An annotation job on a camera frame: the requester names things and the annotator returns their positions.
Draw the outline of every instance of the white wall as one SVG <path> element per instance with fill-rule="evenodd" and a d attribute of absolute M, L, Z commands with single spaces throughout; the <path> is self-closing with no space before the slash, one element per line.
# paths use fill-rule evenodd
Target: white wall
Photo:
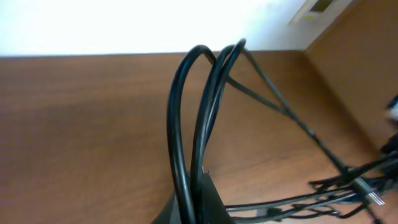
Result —
<path fill-rule="evenodd" d="M 305 0 L 0 0 L 0 56 L 305 49 L 350 2 L 289 25 Z"/>

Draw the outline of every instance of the power cord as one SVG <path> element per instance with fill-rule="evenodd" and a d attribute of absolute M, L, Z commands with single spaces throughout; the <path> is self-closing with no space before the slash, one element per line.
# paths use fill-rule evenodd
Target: power cord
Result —
<path fill-rule="evenodd" d="M 295 121 L 298 126 L 304 130 L 308 136 L 317 144 L 317 146 L 325 153 L 325 155 L 331 160 L 335 167 L 341 173 L 340 176 L 334 177 L 332 179 L 311 182 L 315 188 L 316 185 L 321 185 L 319 188 L 315 188 L 318 194 L 328 190 L 331 186 L 349 186 L 352 192 L 340 196 L 329 197 L 328 200 L 321 200 L 311 205 L 294 205 L 291 210 L 276 213 L 275 215 L 280 218 L 290 217 L 290 218 L 312 218 L 318 217 L 320 215 L 334 215 L 340 218 L 348 218 L 359 211 L 366 209 L 370 216 L 373 217 L 374 222 L 380 222 L 380 220 L 374 215 L 373 211 L 368 207 L 369 200 L 373 200 L 377 203 L 383 203 L 379 198 L 377 192 L 371 187 L 368 182 L 366 182 L 361 175 L 367 170 L 374 168 L 377 165 L 382 164 L 379 162 L 376 164 L 366 164 L 355 170 L 350 169 L 347 165 L 343 164 L 322 142 L 317 138 L 315 133 L 309 129 L 305 123 L 298 119 L 295 113 L 290 109 L 288 103 L 284 100 L 276 86 L 273 82 L 264 74 L 260 69 L 259 65 L 256 63 L 252 55 L 244 48 L 246 41 L 244 39 L 240 40 L 236 45 L 230 45 L 225 47 L 217 56 L 211 52 L 211 50 L 204 46 L 198 45 L 191 49 L 187 56 L 182 60 L 178 69 L 175 73 L 175 77 L 172 82 L 170 89 L 169 103 L 167 107 L 167 140 L 169 145 L 169 157 L 170 166 L 172 168 L 173 182 L 175 187 L 175 192 L 178 201 L 178 207 L 180 211 L 180 218 L 182 223 L 187 224 L 202 224 L 203 223 L 203 206 L 202 206 L 202 189 L 201 189 L 201 175 L 202 175 L 202 163 L 203 155 L 209 140 L 211 131 L 213 129 L 215 119 L 217 117 L 218 108 L 220 107 L 221 97 L 225 88 L 225 83 L 229 83 L 233 87 L 242 91 L 243 93 L 249 95 L 260 103 L 272 108 L 273 110 L 280 112 L 281 114 L 289 117 L 291 120 Z M 233 80 L 229 76 L 229 71 L 231 70 L 236 59 L 239 57 L 240 53 L 243 53 L 249 60 L 251 65 L 255 68 L 257 73 L 265 81 L 266 85 L 271 89 L 273 94 L 279 100 L 280 105 L 278 106 L 263 97 L 259 96 L 257 93 L 249 90 L 242 84 Z M 183 150 L 182 150 L 182 135 L 181 135 L 181 124 L 180 124 L 180 106 L 182 99 L 182 90 L 185 83 L 185 79 L 188 75 L 189 69 L 195 62 L 195 60 L 204 55 L 208 61 L 212 64 L 210 74 L 206 81 L 200 106 L 197 114 L 197 120 L 195 125 L 195 132 L 193 138 L 193 152 L 192 152 L 192 162 L 190 167 L 190 174 L 187 173 L 187 169 L 184 163 Z M 325 207 L 331 203 L 345 202 L 345 201 L 359 201 L 362 203 L 356 210 L 352 211 L 347 215 L 340 215 L 334 210 L 330 211 L 319 211 L 316 210 L 317 207 Z M 301 210 L 309 210 L 315 212 L 310 216 L 295 216 Z M 270 216 L 265 216 L 263 219 L 258 218 L 235 218 L 236 223 L 250 223 L 254 220 L 259 222 L 264 222 L 267 220 L 276 220 L 275 217 L 270 218 Z"/>

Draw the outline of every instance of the wood grain surface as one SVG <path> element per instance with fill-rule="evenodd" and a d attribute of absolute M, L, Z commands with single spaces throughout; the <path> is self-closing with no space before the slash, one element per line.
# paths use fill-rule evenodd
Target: wood grain surface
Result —
<path fill-rule="evenodd" d="M 173 191 L 165 114 L 183 56 L 0 59 L 0 223 L 150 223 Z M 359 165 L 377 156 L 302 53 L 254 56 L 297 114 L 345 162 Z M 200 58 L 184 88 L 187 163 L 209 71 Z M 245 58 L 231 76 L 270 96 Z M 204 166 L 225 204 L 309 193 L 309 180 L 336 174 L 293 122 L 229 85 Z M 395 223 L 397 196 L 392 192 L 385 200 L 376 210 Z M 284 223 L 371 221 L 361 213 L 349 220 Z"/>

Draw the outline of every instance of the wire bundle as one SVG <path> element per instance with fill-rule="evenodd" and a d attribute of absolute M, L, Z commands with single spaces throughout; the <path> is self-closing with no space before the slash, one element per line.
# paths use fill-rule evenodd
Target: wire bundle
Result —
<path fill-rule="evenodd" d="M 209 140 L 211 131 L 213 129 L 215 119 L 217 117 L 218 108 L 220 106 L 221 97 L 225 88 L 225 83 L 229 83 L 233 87 L 249 95 L 260 103 L 272 108 L 273 110 L 282 113 L 295 121 L 298 126 L 304 130 L 308 136 L 318 145 L 318 147 L 325 153 L 335 167 L 340 171 L 341 175 L 332 179 L 321 180 L 318 182 L 310 182 L 310 185 L 316 190 L 314 194 L 302 195 L 294 198 L 287 198 L 276 202 L 255 203 L 249 205 L 232 205 L 227 206 L 229 212 L 239 210 L 253 210 L 259 208 L 273 208 L 274 214 L 268 214 L 263 217 L 252 218 L 238 218 L 235 217 L 236 223 L 256 223 L 265 222 L 269 220 L 280 220 L 282 218 L 314 218 L 320 215 L 333 215 L 339 218 L 348 218 L 363 209 L 367 209 L 372 217 L 378 222 L 371 209 L 368 207 L 368 200 L 365 198 L 366 194 L 370 193 L 372 187 L 363 180 L 361 175 L 369 169 L 384 164 L 385 162 L 396 161 L 397 156 L 389 157 L 387 159 L 376 161 L 371 164 L 363 165 L 356 169 L 350 169 L 344 165 L 322 142 L 317 138 L 315 133 L 309 129 L 304 122 L 298 119 L 294 112 L 290 109 L 287 102 L 283 99 L 276 86 L 272 81 L 263 73 L 252 55 L 244 48 L 246 41 L 240 40 L 236 45 L 225 47 L 217 58 L 211 50 L 204 46 L 198 45 L 188 52 L 187 56 L 180 63 L 175 77 L 172 82 L 169 95 L 169 103 L 167 107 L 167 139 L 169 147 L 170 165 L 172 168 L 173 182 L 180 210 L 180 218 L 182 223 L 188 224 L 201 224 L 203 223 L 203 211 L 201 201 L 201 175 L 202 163 L 205 147 Z M 256 69 L 261 78 L 265 81 L 266 85 L 271 89 L 273 94 L 280 102 L 280 106 L 265 100 L 257 93 L 249 90 L 242 84 L 233 80 L 229 76 L 231 70 L 239 54 L 243 53 L 250 61 L 251 65 Z M 193 152 L 192 162 L 190 167 L 190 178 L 188 178 L 187 168 L 185 167 L 183 150 L 182 150 L 182 135 L 180 124 L 180 106 L 182 99 L 182 91 L 185 79 L 188 75 L 189 69 L 195 60 L 204 55 L 212 64 L 210 74 L 206 81 L 201 102 L 197 114 L 195 125 L 195 132 L 193 138 Z M 379 186 L 384 186 L 380 179 L 373 179 L 372 184 L 378 183 Z M 331 186 L 337 186 L 336 190 L 329 190 Z M 326 200 L 321 200 L 321 197 L 328 197 Z M 278 205 L 285 205 L 288 203 L 295 203 L 301 200 L 308 200 L 315 198 L 318 201 L 310 204 L 293 204 L 293 208 L 287 211 L 275 210 Z M 328 207 L 332 203 L 339 202 L 361 202 L 356 210 L 347 215 L 340 215 L 336 210 L 330 209 L 327 211 L 317 210 L 319 207 Z M 314 212 L 312 215 L 295 216 L 294 213 L 302 210 L 309 210 Z"/>

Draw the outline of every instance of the black cable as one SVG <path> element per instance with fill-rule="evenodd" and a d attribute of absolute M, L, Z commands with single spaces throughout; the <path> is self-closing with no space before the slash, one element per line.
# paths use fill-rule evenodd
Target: black cable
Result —
<path fill-rule="evenodd" d="M 311 218 L 319 217 L 321 215 L 334 215 L 340 218 L 350 217 L 360 210 L 367 208 L 367 200 L 363 197 L 363 189 L 371 188 L 365 181 L 362 184 L 365 186 L 354 185 L 358 178 L 361 179 L 361 175 L 370 169 L 377 166 L 383 165 L 383 162 L 390 162 L 391 159 L 397 159 L 397 157 L 391 157 L 387 159 L 381 159 L 370 164 L 365 164 L 355 170 L 349 170 L 348 166 L 343 164 L 322 142 L 318 139 L 315 133 L 309 129 L 304 122 L 298 119 L 295 113 L 290 109 L 287 102 L 283 99 L 282 95 L 272 83 L 272 81 L 262 72 L 256 61 L 253 59 L 252 55 L 244 49 L 245 40 L 240 40 L 236 45 L 230 45 L 224 48 L 219 56 L 215 58 L 210 49 L 204 45 L 199 45 L 193 48 L 187 56 L 182 60 L 179 65 L 175 77 L 172 82 L 169 96 L 169 104 L 167 108 L 167 140 L 169 145 L 169 156 L 170 165 L 172 168 L 173 182 L 175 187 L 175 193 L 177 196 L 178 207 L 180 210 L 180 217 L 182 223 L 187 224 L 201 224 L 203 222 L 203 211 L 202 211 L 202 201 L 201 201 L 201 167 L 203 163 L 203 155 L 210 138 L 211 131 L 215 124 L 215 119 L 218 114 L 218 108 L 220 107 L 221 98 L 225 88 L 225 83 L 228 82 L 233 87 L 247 94 L 248 96 L 254 98 L 260 103 L 272 108 L 273 110 L 280 112 L 281 114 L 288 116 L 290 119 L 295 121 L 298 126 L 304 130 L 308 136 L 315 141 L 318 147 L 326 154 L 326 156 L 332 161 L 335 167 L 340 171 L 341 175 L 337 177 L 332 177 L 331 179 L 321 180 L 316 182 L 311 182 L 310 184 L 315 188 L 315 185 L 322 185 L 319 188 L 315 188 L 316 192 L 310 195 L 302 195 L 293 198 L 287 198 L 284 200 L 279 200 L 275 202 L 266 203 L 255 203 L 250 205 L 236 205 L 227 206 L 227 210 L 232 212 L 233 210 L 251 210 L 252 208 L 266 208 L 266 207 L 276 207 L 280 204 L 293 203 L 299 200 L 307 200 L 310 198 L 315 198 L 318 200 L 313 204 L 303 205 L 300 208 L 292 208 L 290 210 L 281 212 L 276 217 L 251 217 L 251 218 L 235 218 L 237 222 L 249 223 L 249 221 L 259 221 L 262 222 L 267 220 L 279 220 L 282 218 Z M 240 53 L 243 53 L 247 59 L 250 61 L 252 66 L 255 68 L 258 74 L 265 81 L 267 86 L 271 89 L 273 94 L 279 100 L 281 106 L 271 103 L 265 100 L 257 93 L 249 90 L 242 84 L 233 80 L 229 77 L 229 71 L 231 70 L 233 64 L 238 58 Z M 190 171 L 190 186 L 188 184 L 187 170 L 185 168 L 183 151 L 182 151 L 182 137 L 181 137 L 181 127 L 180 127 L 180 106 L 182 99 L 182 90 L 185 83 L 185 79 L 188 75 L 188 71 L 194 61 L 204 54 L 210 63 L 213 64 L 209 77 L 206 81 L 199 111 L 197 114 L 197 121 L 195 125 L 195 135 L 193 140 L 193 152 L 192 152 L 192 163 Z M 370 179 L 374 185 L 377 185 L 377 189 L 386 189 L 387 185 L 384 184 L 384 179 Z M 329 190 L 331 186 L 337 186 L 337 190 Z M 344 193 L 347 191 L 352 191 L 344 195 L 336 195 L 338 193 Z M 328 197 L 326 200 L 321 200 L 320 197 Z M 356 210 L 348 213 L 347 215 L 337 215 L 337 211 L 320 211 L 316 210 L 317 207 L 328 206 L 331 203 L 345 203 L 345 202 L 355 202 L 361 201 L 362 206 L 358 207 Z M 293 215 L 302 210 L 309 210 L 315 212 L 311 215 L 298 216 Z"/>
<path fill-rule="evenodd" d="M 205 54 L 211 63 L 215 61 L 215 56 L 211 50 L 204 45 L 196 46 L 189 51 L 175 73 L 167 107 L 167 142 L 169 145 L 169 157 L 172 168 L 174 189 L 177 196 L 181 221 L 182 223 L 187 224 L 195 224 L 196 218 L 190 196 L 186 174 L 187 170 L 185 168 L 182 151 L 180 107 L 183 85 L 188 75 L 188 71 L 194 61 L 201 54 Z"/>

